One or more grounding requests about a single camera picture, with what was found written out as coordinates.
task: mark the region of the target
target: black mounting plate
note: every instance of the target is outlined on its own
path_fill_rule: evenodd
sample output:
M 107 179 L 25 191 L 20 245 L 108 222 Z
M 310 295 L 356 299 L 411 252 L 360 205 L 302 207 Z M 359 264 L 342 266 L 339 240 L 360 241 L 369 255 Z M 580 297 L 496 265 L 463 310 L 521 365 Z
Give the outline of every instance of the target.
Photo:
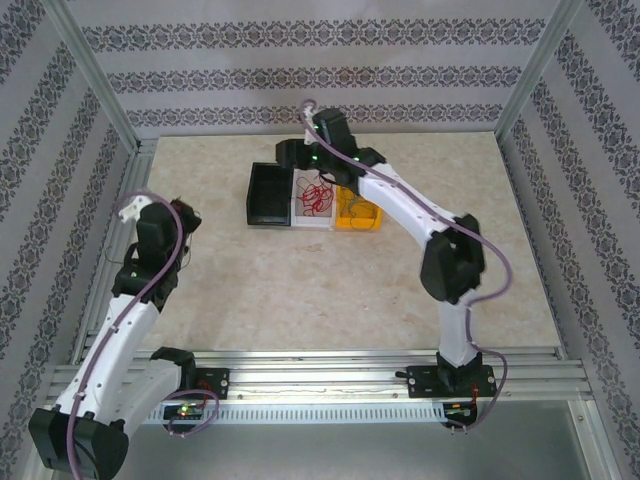
M 469 375 L 452 391 L 438 377 L 437 365 L 413 365 L 407 367 L 409 398 L 464 398 L 473 395 L 474 384 L 478 397 L 493 397 L 496 378 L 490 365 L 482 365 L 475 375 Z

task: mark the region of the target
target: marble floor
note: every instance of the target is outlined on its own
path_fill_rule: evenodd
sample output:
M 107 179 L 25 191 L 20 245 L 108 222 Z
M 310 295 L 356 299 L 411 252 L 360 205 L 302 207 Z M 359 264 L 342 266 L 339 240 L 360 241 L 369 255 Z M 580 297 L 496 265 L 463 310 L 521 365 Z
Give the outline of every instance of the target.
M 246 225 L 252 162 L 288 137 L 168 137 L 148 186 L 202 216 L 191 259 L 143 348 L 413 349 L 438 345 L 437 304 L 418 273 L 421 248 L 389 216 L 376 232 Z M 472 213 L 510 259 L 515 281 L 474 311 L 485 346 L 555 346 L 555 325 L 492 133 L 359 135 L 443 208 Z M 504 279 L 486 252 L 481 292 Z

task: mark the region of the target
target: patterned wallpaper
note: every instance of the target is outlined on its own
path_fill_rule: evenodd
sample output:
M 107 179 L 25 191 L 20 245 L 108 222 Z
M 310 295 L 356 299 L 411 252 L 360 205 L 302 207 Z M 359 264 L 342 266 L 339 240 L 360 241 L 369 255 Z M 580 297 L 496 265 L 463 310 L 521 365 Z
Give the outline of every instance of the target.
M 628 0 L 578 11 L 503 145 L 569 354 L 640 478 L 640 43 Z
M 491 130 L 558 0 L 69 2 L 140 138 Z
M 0 7 L 0 479 L 68 362 L 128 155 L 40 4 Z

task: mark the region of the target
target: yellow box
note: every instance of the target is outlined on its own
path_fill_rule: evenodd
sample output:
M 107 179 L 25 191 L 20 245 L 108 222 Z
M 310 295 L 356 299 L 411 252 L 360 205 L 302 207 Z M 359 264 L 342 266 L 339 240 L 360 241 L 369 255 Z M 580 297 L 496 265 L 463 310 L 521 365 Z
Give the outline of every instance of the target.
M 348 188 L 336 188 L 336 228 L 349 230 L 378 230 L 382 209 Z

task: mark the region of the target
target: purple cable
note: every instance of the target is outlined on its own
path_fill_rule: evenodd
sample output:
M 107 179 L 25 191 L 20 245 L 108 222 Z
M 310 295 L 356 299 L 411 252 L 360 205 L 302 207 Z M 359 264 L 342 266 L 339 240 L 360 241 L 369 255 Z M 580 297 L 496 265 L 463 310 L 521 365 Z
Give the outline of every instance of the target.
M 162 198 L 160 195 L 152 192 L 146 192 L 146 191 L 126 193 L 116 202 L 116 206 L 115 206 L 116 211 L 119 208 L 119 205 L 121 205 L 125 199 L 136 197 L 138 195 L 149 197 L 151 200 L 161 203 L 165 207 L 167 207 L 167 209 L 169 210 L 169 213 L 171 213 L 171 216 L 176 222 L 176 227 L 178 229 L 178 238 L 176 241 L 176 246 L 174 247 L 173 252 L 171 252 L 171 256 L 169 257 L 169 260 L 167 260 L 167 263 L 165 264 L 165 266 L 162 267 L 162 269 L 156 274 L 156 276 L 153 277 L 149 281 L 149 283 L 147 283 L 144 286 L 142 290 L 140 290 L 140 292 L 131 300 L 131 302 L 129 302 L 129 304 L 124 308 L 124 310 L 120 312 L 120 315 L 118 315 L 116 320 L 113 322 L 114 328 L 108 329 L 105 336 L 102 337 L 102 340 L 96 347 L 95 353 L 89 360 L 89 363 L 87 364 L 87 369 L 85 370 L 84 375 L 80 380 L 80 384 L 78 385 L 78 391 L 73 400 L 73 406 L 71 407 L 71 413 L 69 414 L 69 423 L 67 424 L 67 455 L 69 458 L 69 466 L 71 467 L 71 473 L 73 474 L 73 478 L 75 480 L 82 480 L 82 474 L 80 473 L 80 465 L 78 464 L 78 458 L 76 457 L 76 451 L 73 445 L 73 429 L 75 428 L 76 418 L 78 417 L 78 410 L 80 410 L 80 403 L 84 398 L 85 389 L 87 388 L 87 384 L 89 383 L 91 372 L 95 368 L 96 363 L 100 358 L 100 354 L 104 350 L 105 346 L 107 345 L 107 342 L 113 335 L 114 331 L 117 330 L 118 326 L 120 326 L 120 324 L 124 321 L 125 317 L 131 311 L 134 305 L 138 303 L 142 299 L 142 297 L 144 297 L 147 294 L 147 292 L 151 290 L 151 288 L 153 288 L 153 286 L 160 281 L 160 279 L 164 276 L 165 273 L 167 273 L 169 268 L 171 268 L 171 266 L 174 264 L 174 262 L 178 258 L 178 255 L 180 254 L 180 249 L 182 248 L 182 238 L 184 235 L 184 232 L 182 229 L 182 221 L 180 220 L 180 217 L 178 216 L 173 206 L 171 206 L 171 204 L 167 200 Z
M 471 337 L 471 307 L 473 305 L 475 305 L 476 303 L 480 303 L 480 302 L 485 302 L 487 300 L 492 300 L 494 298 L 498 298 L 499 296 L 503 295 L 507 290 L 509 290 L 509 288 L 511 287 L 511 284 L 513 283 L 513 270 L 511 269 L 511 264 L 509 263 L 509 260 L 507 259 L 507 257 L 504 255 L 504 253 L 502 253 L 500 251 L 500 249 L 498 247 L 496 247 L 493 243 L 491 243 L 489 240 L 487 240 L 486 238 L 484 238 L 483 236 L 472 232 L 471 230 L 464 228 L 461 225 L 458 225 L 457 223 L 449 220 L 448 218 L 443 217 L 442 215 L 440 215 L 438 212 L 436 212 L 433 208 L 431 208 L 429 205 L 427 205 L 425 202 L 423 202 L 420 197 L 418 197 L 417 195 L 415 195 L 410 189 L 408 189 L 407 187 L 405 187 L 402 183 L 396 181 L 395 179 L 378 172 L 377 170 L 375 170 L 374 168 L 369 167 L 368 165 L 364 165 L 360 162 L 358 162 L 357 160 L 354 160 L 351 157 L 348 157 L 347 155 L 345 155 L 344 153 L 340 152 L 339 150 L 335 149 L 334 147 L 332 147 L 331 145 L 329 145 L 319 134 L 318 132 L 316 132 L 315 128 L 313 125 L 311 125 L 310 123 L 307 122 L 306 119 L 306 115 L 305 115 L 305 109 L 306 108 L 311 108 L 312 110 L 316 108 L 316 101 L 315 100 L 305 100 L 300 104 L 300 109 L 298 112 L 298 116 L 300 117 L 300 120 L 302 120 L 302 124 L 304 125 L 304 128 L 307 132 L 309 132 L 309 134 L 320 144 L 322 145 L 323 148 L 325 148 L 328 152 L 332 153 L 333 155 L 335 155 L 336 157 L 340 158 L 341 160 L 344 160 L 345 162 L 361 169 L 364 170 L 367 173 L 370 173 L 371 175 L 374 175 L 378 178 L 380 178 L 381 180 L 384 180 L 385 182 L 387 182 L 389 185 L 398 188 L 398 190 L 400 190 L 401 192 L 403 192 L 405 195 L 407 195 L 411 200 L 413 200 L 419 207 L 421 207 L 425 212 L 427 212 L 429 215 L 435 217 L 436 219 L 438 219 L 440 222 L 444 223 L 446 226 L 451 227 L 457 231 L 459 231 L 460 233 L 463 233 L 464 235 L 467 235 L 468 237 L 480 242 L 482 245 L 484 245 L 485 247 L 487 247 L 489 250 L 491 250 L 493 253 L 496 254 L 496 256 L 500 259 L 500 261 L 502 262 L 502 264 L 504 265 L 504 268 L 506 270 L 506 279 L 504 282 L 504 285 L 499 288 L 498 290 L 496 290 L 495 292 L 489 293 L 487 295 L 482 295 L 476 298 L 471 299 L 469 302 L 467 302 L 467 304 L 465 305 L 465 329 L 466 329 L 466 335 L 467 335 L 467 341 L 471 344 L 471 346 L 478 352 L 480 353 L 486 353 L 488 355 L 493 355 L 498 357 L 501 361 L 502 361 L 502 366 L 503 366 L 503 372 L 502 372 L 502 378 L 500 379 L 500 383 L 498 384 L 498 388 L 496 389 L 496 394 L 493 396 L 493 398 L 491 399 L 491 401 L 489 402 L 489 405 L 487 405 L 487 408 L 484 410 L 484 412 L 482 412 L 482 415 L 480 415 L 480 418 L 478 418 L 472 425 L 468 426 L 468 427 L 460 427 L 459 426 L 459 431 L 469 431 L 469 430 L 473 430 L 474 428 L 476 428 L 477 426 L 479 426 L 489 415 L 489 413 L 491 412 L 491 410 L 493 409 L 496 401 L 498 400 L 498 397 L 500 396 L 500 393 L 502 392 L 502 389 L 504 388 L 504 384 L 507 381 L 507 372 L 509 370 L 509 366 L 507 364 L 507 358 L 500 352 L 496 352 L 494 350 L 489 350 L 487 348 L 482 348 L 477 346 L 474 342 L 473 342 L 473 338 Z M 449 421 L 452 424 L 457 424 L 458 422 L 455 421 Z
M 193 390 L 183 390 L 181 392 L 173 392 L 171 395 L 169 395 L 167 398 L 165 398 L 165 400 L 171 400 L 172 398 L 180 398 L 180 397 L 184 397 L 185 395 L 196 395 L 196 394 L 197 395 L 208 395 L 209 398 L 213 398 L 216 401 L 215 410 L 213 411 L 211 416 L 209 418 L 207 418 L 204 422 L 202 422 L 200 425 L 198 425 L 197 427 L 194 427 L 191 430 L 189 430 L 188 432 L 184 432 L 184 433 L 177 433 L 176 434 L 173 431 L 173 428 L 172 428 L 173 421 L 174 420 L 179 420 L 180 417 L 172 418 L 171 420 L 169 420 L 169 424 L 167 425 L 167 430 L 169 431 L 169 435 L 178 435 L 179 437 L 182 437 L 182 438 L 189 437 L 191 435 L 194 435 L 194 434 L 198 433 L 201 430 L 204 430 L 209 425 L 211 425 L 211 423 L 216 418 L 218 418 L 218 412 L 220 411 L 220 399 L 211 390 L 193 389 Z

